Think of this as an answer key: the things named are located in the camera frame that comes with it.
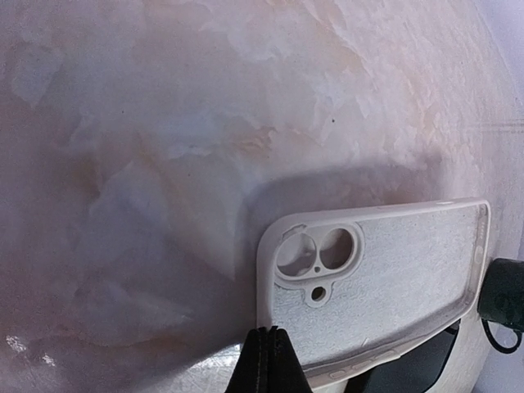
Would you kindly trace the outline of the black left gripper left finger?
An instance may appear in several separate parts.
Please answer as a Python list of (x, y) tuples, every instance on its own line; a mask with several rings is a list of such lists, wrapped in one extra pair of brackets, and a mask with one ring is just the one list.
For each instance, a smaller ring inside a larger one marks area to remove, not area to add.
[(226, 393), (263, 393), (269, 391), (269, 339), (266, 327), (248, 332), (242, 345)]

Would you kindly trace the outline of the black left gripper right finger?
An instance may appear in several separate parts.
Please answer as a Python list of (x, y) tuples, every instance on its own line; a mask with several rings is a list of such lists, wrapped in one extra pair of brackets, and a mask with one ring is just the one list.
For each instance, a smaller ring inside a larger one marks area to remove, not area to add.
[(287, 332), (269, 330), (268, 392), (312, 393)]

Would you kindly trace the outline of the clear white phone case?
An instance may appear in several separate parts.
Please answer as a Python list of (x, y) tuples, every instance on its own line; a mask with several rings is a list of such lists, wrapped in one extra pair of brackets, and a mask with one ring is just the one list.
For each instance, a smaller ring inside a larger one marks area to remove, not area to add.
[(287, 331), (313, 388), (400, 358), (460, 320), (480, 291), (480, 198), (284, 216), (256, 257), (256, 320)]

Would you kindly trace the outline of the black phone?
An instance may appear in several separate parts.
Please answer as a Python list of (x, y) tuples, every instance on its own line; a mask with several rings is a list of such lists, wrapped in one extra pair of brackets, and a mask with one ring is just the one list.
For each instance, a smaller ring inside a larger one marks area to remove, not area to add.
[(345, 392), (427, 392), (443, 373), (459, 328), (460, 320), (397, 360), (351, 378)]

